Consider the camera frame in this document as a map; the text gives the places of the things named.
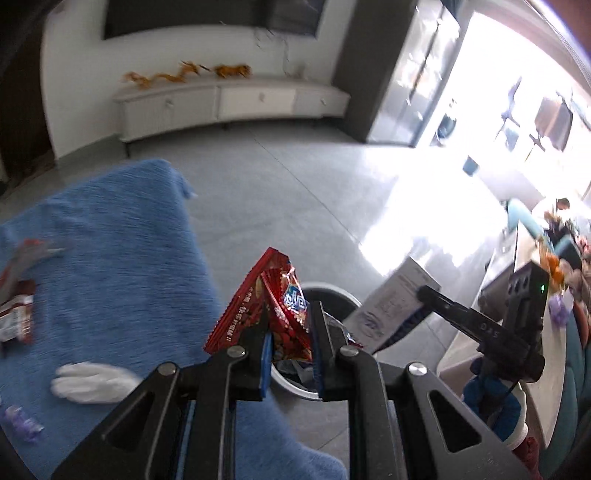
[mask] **cabinet drawer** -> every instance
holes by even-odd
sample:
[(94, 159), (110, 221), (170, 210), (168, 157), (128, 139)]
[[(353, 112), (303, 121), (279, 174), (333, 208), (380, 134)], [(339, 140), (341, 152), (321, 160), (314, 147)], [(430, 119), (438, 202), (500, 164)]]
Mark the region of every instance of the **cabinet drawer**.
[(173, 105), (171, 95), (123, 103), (123, 140), (136, 140), (173, 129)]
[(320, 99), (324, 116), (344, 116), (349, 104), (350, 95), (334, 90), (325, 93)]
[(319, 118), (343, 116), (347, 110), (349, 95), (337, 89), (299, 89), (295, 97), (294, 116)]
[(293, 88), (223, 87), (219, 119), (290, 116), (295, 99)]
[(173, 124), (175, 128), (206, 125), (215, 121), (216, 87), (173, 93)]

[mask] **doorway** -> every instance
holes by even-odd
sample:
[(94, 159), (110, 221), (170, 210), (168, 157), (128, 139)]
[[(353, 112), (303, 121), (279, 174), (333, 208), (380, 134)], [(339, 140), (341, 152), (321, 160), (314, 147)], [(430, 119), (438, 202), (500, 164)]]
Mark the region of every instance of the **doorway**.
[(41, 94), (38, 22), (0, 79), (0, 155), (10, 187), (55, 166)]

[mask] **metal screw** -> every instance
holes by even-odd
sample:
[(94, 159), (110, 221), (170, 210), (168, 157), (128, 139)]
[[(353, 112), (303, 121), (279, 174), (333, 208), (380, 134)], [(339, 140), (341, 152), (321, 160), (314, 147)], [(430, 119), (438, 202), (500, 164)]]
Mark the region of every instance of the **metal screw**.
[(168, 377), (177, 371), (177, 366), (172, 362), (166, 362), (158, 366), (158, 373), (164, 377)]
[(421, 362), (414, 362), (408, 366), (408, 371), (415, 377), (422, 377), (427, 373), (427, 367), (425, 367)]
[(355, 356), (359, 353), (359, 350), (353, 345), (343, 345), (339, 352), (343, 356)]
[(231, 356), (232, 358), (240, 358), (246, 355), (246, 350), (244, 350), (244, 348), (240, 345), (234, 345), (231, 346), (228, 350), (226, 350), (226, 353), (228, 354), (228, 356)]

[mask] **gray tile floor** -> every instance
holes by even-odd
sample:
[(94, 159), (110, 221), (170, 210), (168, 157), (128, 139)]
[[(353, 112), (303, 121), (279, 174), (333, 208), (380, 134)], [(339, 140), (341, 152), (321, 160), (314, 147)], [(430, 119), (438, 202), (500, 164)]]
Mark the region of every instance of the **gray tile floor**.
[[(220, 298), (227, 302), (266, 247), (292, 259), (300, 281), (363, 300), (411, 255), (452, 299), (471, 305), (506, 215), (449, 150), (369, 147), (329, 124), (261, 122), (194, 129), (84, 148), (0, 202), (0, 219), (127, 161), (165, 158), (199, 195), (187, 203)], [(436, 315), (379, 359), (434, 369), (454, 336)], [(346, 404), (274, 389), (296, 436), (348, 461)]]

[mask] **white box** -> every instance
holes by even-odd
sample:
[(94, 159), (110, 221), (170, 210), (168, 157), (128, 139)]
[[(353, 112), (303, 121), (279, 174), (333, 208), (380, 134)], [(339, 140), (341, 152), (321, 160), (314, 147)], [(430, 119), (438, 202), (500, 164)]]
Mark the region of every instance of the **white box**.
[(412, 258), (406, 260), (344, 324), (363, 350), (374, 353), (396, 333), (404, 321), (423, 304), (417, 290), (423, 285), (439, 290), (440, 285)]

